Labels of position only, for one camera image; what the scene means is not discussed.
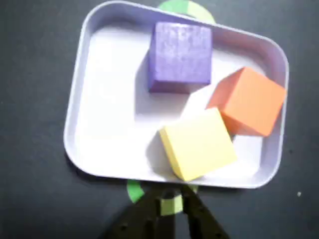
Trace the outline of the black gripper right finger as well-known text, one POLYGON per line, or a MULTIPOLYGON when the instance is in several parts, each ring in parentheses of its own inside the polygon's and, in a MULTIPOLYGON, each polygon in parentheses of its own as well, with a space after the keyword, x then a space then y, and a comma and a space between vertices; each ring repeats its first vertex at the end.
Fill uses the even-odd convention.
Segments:
POLYGON ((218 223, 199 196, 189 187, 181 187, 183 212, 187 215, 192 239, 229 239, 230 236, 218 223))

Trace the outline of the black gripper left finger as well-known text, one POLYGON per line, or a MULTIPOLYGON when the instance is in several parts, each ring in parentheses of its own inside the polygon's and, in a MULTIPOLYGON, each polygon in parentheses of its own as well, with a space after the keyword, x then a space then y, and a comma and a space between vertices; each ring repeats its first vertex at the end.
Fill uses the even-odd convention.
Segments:
POLYGON ((174 239, 175 214, 183 211, 179 190, 152 189, 129 206, 100 239, 174 239))

